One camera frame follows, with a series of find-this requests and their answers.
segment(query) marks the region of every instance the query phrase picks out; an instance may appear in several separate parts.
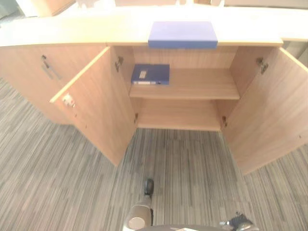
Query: blue folder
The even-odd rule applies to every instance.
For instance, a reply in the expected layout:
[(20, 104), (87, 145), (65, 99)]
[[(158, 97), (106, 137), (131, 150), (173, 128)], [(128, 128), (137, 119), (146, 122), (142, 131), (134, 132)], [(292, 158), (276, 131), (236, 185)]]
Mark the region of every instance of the blue folder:
[(148, 39), (152, 48), (215, 49), (211, 22), (154, 22)]
[(136, 64), (131, 77), (132, 84), (169, 84), (170, 66), (166, 64)]

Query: wood grain panel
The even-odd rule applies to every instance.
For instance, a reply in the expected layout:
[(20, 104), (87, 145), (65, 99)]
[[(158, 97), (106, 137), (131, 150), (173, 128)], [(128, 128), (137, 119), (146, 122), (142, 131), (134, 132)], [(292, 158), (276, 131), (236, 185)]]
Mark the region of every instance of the wood grain panel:
[(126, 88), (129, 92), (131, 86), (131, 76), (135, 66), (135, 58), (132, 47), (113, 47), (116, 56), (123, 58), (123, 63), (120, 68), (122, 77), (124, 78)]
[(26, 99), (54, 123), (70, 124), (66, 116), (49, 99), (61, 88), (42, 68), (38, 47), (0, 49), (0, 77), (8, 81)]
[(223, 129), (244, 174), (308, 142), (308, 69), (283, 48), (266, 62)]
[(63, 87), (91, 60), (98, 55), (105, 44), (69, 44), (36, 46), (41, 55), (46, 56), (46, 62), (57, 72), (61, 79), (55, 78)]
[(227, 120), (238, 103), (238, 100), (215, 100), (221, 127), (226, 126)]
[(137, 64), (170, 64), (170, 68), (229, 68), (237, 47), (215, 50), (133, 47)]
[(212, 101), (146, 100), (138, 116), (140, 128), (219, 131), (217, 110)]
[(171, 69), (169, 85), (132, 85), (130, 97), (146, 99), (239, 99), (228, 69)]
[[(135, 132), (135, 115), (115, 61), (113, 50), (105, 48), (51, 102), (117, 166)], [(62, 102), (67, 93), (75, 107)]]
[(53, 16), (72, 5), (74, 0), (30, 0), (38, 12), (38, 16)]
[(257, 65), (257, 58), (266, 59), (271, 52), (272, 47), (239, 47), (233, 62), (230, 66), (230, 72), (237, 86), (240, 96), (242, 96), (254, 80), (256, 74), (260, 71)]

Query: cabinet handle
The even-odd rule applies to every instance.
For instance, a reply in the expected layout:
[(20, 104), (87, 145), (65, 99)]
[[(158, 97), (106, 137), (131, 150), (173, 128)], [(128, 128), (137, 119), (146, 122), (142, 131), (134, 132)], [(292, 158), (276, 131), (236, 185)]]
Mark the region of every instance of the cabinet handle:
[(47, 70), (47, 67), (45, 65), (42, 65), (42, 69), (45, 71), (45, 73), (48, 75), (48, 77), (50, 79), (53, 79), (52, 75), (49, 73), (49, 71)]
[(45, 68), (46, 72), (48, 72), (48, 75), (50, 75), (48, 70), (51, 70), (57, 76), (58, 79), (62, 79), (61, 75), (59, 75), (58, 72), (56, 72), (54, 70), (54, 68), (52, 66), (50, 66), (50, 64), (47, 62), (47, 57), (45, 55), (42, 55), (41, 58), (42, 58), (42, 61), (44, 63), (44, 68)]

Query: wooden shelf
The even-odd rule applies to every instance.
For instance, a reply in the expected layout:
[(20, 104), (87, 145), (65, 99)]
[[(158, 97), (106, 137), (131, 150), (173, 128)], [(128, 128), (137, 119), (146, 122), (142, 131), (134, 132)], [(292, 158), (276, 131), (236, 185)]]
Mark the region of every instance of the wooden shelf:
[(144, 99), (138, 127), (220, 131), (214, 102), (203, 100)]
[(129, 95), (145, 99), (240, 98), (229, 69), (171, 69), (169, 85), (132, 85)]

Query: floor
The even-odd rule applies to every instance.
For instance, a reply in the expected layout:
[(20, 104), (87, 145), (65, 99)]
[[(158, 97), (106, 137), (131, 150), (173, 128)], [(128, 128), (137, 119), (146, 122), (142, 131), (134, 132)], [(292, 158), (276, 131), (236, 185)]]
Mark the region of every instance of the floor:
[(147, 177), (157, 225), (308, 230), (308, 145), (243, 177), (220, 133), (139, 129), (116, 168), (0, 78), (0, 230), (120, 231)]

